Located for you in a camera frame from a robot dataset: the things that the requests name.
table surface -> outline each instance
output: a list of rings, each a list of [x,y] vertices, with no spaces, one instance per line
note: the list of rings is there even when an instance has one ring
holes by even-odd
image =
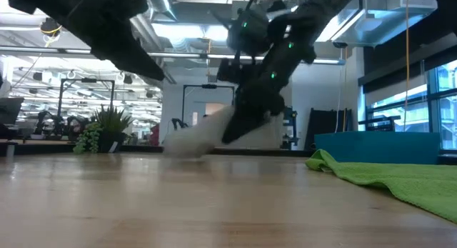
[[[0,143],[6,143],[6,142],[16,142],[19,145],[25,145],[25,144],[68,144],[70,141],[65,140],[65,141],[51,141],[51,140],[26,140],[26,143],[24,144],[22,142],[22,139],[12,139],[8,141],[7,139],[0,139]]]
[[[457,227],[302,158],[52,154],[0,162],[2,248],[457,247]]]

exposed ductwork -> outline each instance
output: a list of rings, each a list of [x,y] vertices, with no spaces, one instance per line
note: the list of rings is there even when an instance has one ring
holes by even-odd
[[[205,54],[206,51],[203,49],[196,49],[191,46],[189,40],[186,38],[179,38],[179,39],[170,39],[171,45],[173,45],[173,49],[171,52],[179,52],[179,53],[192,53],[192,54]],[[198,64],[204,64],[201,66],[206,66],[207,60],[206,59],[189,59]]]
[[[148,0],[155,13],[163,14],[173,21],[178,21],[171,9],[173,0]]]
[[[413,26],[438,8],[436,0],[409,0],[406,18],[406,0],[365,0],[363,8],[332,41],[342,41],[359,46],[376,46],[406,30],[406,21]],[[380,24],[366,30],[363,25],[376,19]]]

window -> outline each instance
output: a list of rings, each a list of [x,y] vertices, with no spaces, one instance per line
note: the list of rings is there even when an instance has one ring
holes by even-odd
[[[427,85],[423,84],[421,86],[417,86],[408,91],[408,99],[416,98],[416,97],[425,97],[427,95]],[[406,92],[402,92],[401,94],[394,95],[382,101],[375,102],[372,107],[377,108],[380,106],[385,106],[388,104],[392,104],[399,101],[405,101]]]
[[[441,139],[443,149],[457,149],[457,96],[440,99]]]
[[[457,61],[426,72],[428,85],[422,85],[378,101],[367,109],[369,118],[400,116],[395,131],[436,132],[442,149],[457,150]],[[406,123],[404,101],[408,99]]]
[[[452,61],[436,69],[438,77],[438,91],[447,91],[456,88],[457,61]]]
[[[373,113],[374,118],[378,117],[390,117],[390,116],[401,116],[401,119],[395,120],[395,131],[396,132],[429,132],[428,125],[428,106],[426,102],[419,104],[408,105],[408,111],[406,112],[406,126],[405,125],[405,107],[399,106],[393,109],[387,109],[383,111],[375,111]]]

black robotic arm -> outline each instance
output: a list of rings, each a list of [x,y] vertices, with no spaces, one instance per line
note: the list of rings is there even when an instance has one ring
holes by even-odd
[[[219,78],[229,81],[235,79],[232,82],[238,84],[235,112],[224,132],[224,144],[267,123],[270,115],[276,116],[283,111],[285,104],[279,92],[288,84],[290,76],[302,60],[307,64],[313,63],[316,58],[314,42],[327,23],[349,1],[308,0],[294,13],[277,17],[270,23],[265,17],[249,11],[249,7],[240,14],[228,31],[228,45],[237,50],[237,55],[243,51],[252,57],[265,52],[265,44],[269,44],[269,49],[259,65],[246,65],[248,69],[240,68],[239,61],[232,65],[227,61],[221,64]],[[291,30],[284,38],[288,25]],[[260,32],[263,29],[266,29],[265,34]]]
[[[146,0],[9,0],[9,6],[29,14],[39,8],[120,70],[165,77],[131,31],[129,19],[148,9]]]

metal frame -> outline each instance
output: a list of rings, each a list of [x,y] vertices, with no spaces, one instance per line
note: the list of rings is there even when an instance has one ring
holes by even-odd
[[[186,88],[187,87],[201,87],[203,89],[210,89],[210,88],[204,88],[204,86],[208,86],[208,84],[184,84],[183,85],[183,106],[182,106],[182,112],[181,112],[181,121],[184,122],[184,107],[186,106]],[[212,86],[216,86],[216,88],[212,88],[212,89],[217,89],[217,88],[229,88],[232,90],[233,92],[233,96],[232,96],[232,100],[231,100],[231,104],[233,105],[234,101],[235,101],[235,87],[234,86],[218,86],[218,85],[212,85]]]
[[[113,106],[113,100],[114,100],[114,85],[115,85],[115,81],[114,80],[98,80],[98,79],[61,79],[61,83],[60,83],[60,92],[59,92],[59,106],[57,108],[57,116],[61,116],[61,110],[62,110],[62,98],[63,98],[63,95],[64,95],[64,91],[66,91],[68,88],[65,88],[64,84],[66,81],[72,81],[73,83],[74,82],[77,82],[77,81],[80,81],[81,83],[96,83],[96,82],[108,82],[108,83],[111,83],[112,85],[112,88],[111,88],[111,100],[110,100],[110,103],[109,105],[110,106]]]

